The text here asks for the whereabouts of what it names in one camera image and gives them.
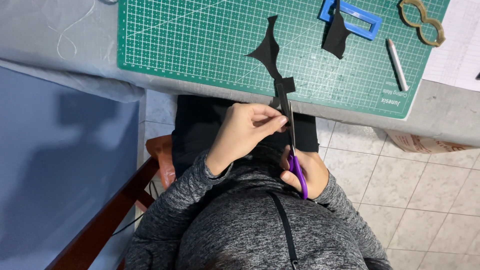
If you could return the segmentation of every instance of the wooden chair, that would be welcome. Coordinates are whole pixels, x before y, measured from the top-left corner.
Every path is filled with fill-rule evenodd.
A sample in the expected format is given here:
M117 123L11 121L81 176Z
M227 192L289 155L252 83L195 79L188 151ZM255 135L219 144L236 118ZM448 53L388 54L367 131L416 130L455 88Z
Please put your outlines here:
M147 140L146 147L151 157L70 241L47 270L87 270L132 206L145 212L155 201L145 191L154 175L161 179L164 189L176 180L171 135ZM124 265L125 260L122 260L117 270L123 270Z

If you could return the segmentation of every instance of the white tile floor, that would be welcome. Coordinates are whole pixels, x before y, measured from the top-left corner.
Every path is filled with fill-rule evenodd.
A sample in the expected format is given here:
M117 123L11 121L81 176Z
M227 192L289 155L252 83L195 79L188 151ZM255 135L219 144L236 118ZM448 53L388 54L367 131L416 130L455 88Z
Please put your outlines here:
M141 165L145 141L173 130L175 97L148 90L140 110ZM383 130L316 123L320 156L394 270L480 270L480 149L406 153Z

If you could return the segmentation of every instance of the person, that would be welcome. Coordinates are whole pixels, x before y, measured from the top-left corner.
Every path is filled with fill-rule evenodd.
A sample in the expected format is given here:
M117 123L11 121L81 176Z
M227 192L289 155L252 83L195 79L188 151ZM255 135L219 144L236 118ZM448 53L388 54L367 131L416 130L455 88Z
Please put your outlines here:
M196 96L177 104L177 181L145 212L126 269L392 269L318 155L315 117L294 113L303 200L281 112Z

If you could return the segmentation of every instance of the black pants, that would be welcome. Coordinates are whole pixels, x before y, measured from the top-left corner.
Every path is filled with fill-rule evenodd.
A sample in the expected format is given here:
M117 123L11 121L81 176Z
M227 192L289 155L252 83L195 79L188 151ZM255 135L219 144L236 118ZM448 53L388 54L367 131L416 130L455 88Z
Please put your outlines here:
M180 95L177 101L175 130L172 132L172 161L179 178L195 158L210 148L225 119L228 107L234 101ZM296 148L305 152L318 152L315 117L294 113ZM283 151L289 144L288 132L275 132L262 141Z

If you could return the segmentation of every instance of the white pencil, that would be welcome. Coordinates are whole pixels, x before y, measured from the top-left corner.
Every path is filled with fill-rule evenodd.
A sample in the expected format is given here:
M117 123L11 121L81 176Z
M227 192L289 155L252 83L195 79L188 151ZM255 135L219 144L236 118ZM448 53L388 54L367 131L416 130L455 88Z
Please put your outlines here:
M388 49L390 50L390 54L392 55L393 65L395 66L396 75L398 76L398 80L400 81L400 86L402 87L403 91L408 91L408 85L407 81L405 80L405 75L402 71L402 66L400 65L400 59L398 59L395 45L393 45L391 39L388 39Z

